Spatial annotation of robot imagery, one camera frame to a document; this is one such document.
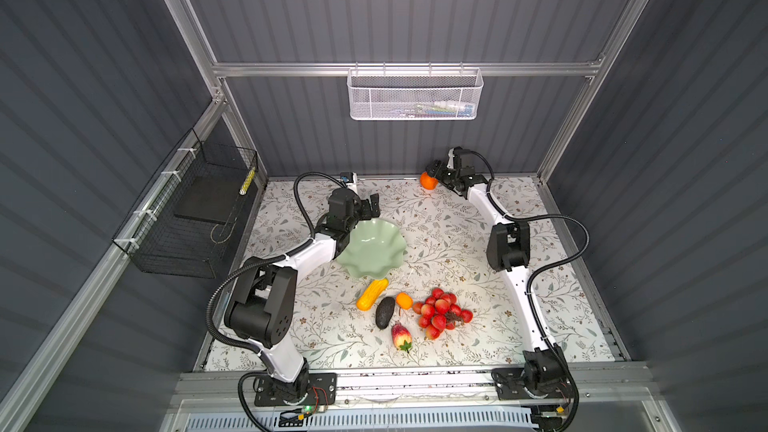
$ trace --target red wire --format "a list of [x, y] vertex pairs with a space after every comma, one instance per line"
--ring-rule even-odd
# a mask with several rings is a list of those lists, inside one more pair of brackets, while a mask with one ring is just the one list
[[[562, 385], [564, 389], [568, 389], [568, 386], [567, 386], [567, 385], [565, 385], [565, 383], [564, 383], [564, 382], [561, 382], [561, 383], [560, 383], [560, 385]], [[571, 398], [570, 398], [570, 397], [567, 397], [567, 398], [566, 398], [566, 397], [565, 397], [565, 394], [563, 394], [563, 391], [562, 391], [562, 390], [560, 390], [560, 393], [562, 394], [562, 396], [563, 396], [563, 399], [566, 399], [566, 401], [567, 401], [567, 403], [566, 403], [565, 407], [568, 407], [569, 405], [571, 405]]]
[[315, 393], [315, 408], [314, 410], [312, 410], [312, 413], [314, 414], [315, 412], [317, 412], [317, 408], [320, 406], [320, 396], [317, 395], [317, 388], [312, 387], [312, 392]]
[[326, 390], [325, 389], [321, 389], [321, 390], [322, 390], [322, 395], [326, 396], [326, 407], [328, 407], [330, 405], [330, 403], [328, 401], [328, 394], [326, 394]]

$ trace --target white wire basket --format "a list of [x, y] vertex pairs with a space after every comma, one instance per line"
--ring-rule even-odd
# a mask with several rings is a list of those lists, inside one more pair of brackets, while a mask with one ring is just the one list
[[483, 81], [480, 69], [387, 65], [350, 69], [346, 84], [354, 120], [472, 120]]

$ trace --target black wire basket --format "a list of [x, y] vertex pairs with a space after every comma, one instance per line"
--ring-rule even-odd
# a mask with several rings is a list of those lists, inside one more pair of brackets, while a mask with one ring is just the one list
[[[227, 276], [256, 199], [256, 164], [253, 149], [198, 141], [175, 171], [161, 173], [168, 177], [151, 204], [131, 213], [141, 215], [133, 235], [114, 244], [142, 272]], [[206, 204], [218, 207], [215, 217], [195, 211]]]

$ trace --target orange fruit in gripper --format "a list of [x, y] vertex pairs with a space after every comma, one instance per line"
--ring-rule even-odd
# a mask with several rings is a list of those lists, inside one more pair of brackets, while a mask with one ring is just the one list
[[427, 172], [422, 172], [422, 177], [419, 180], [422, 183], [422, 187], [427, 190], [432, 190], [437, 187], [437, 179], [430, 177]]

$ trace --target green bowl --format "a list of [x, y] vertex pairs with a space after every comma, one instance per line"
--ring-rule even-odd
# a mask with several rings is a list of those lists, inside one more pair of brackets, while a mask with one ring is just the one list
[[350, 244], [336, 261], [346, 267], [353, 278], [368, 276], [376, 280], [402, 265], [406, 240], [400, 227], [386, 220], [362, 220], [350, 234]]

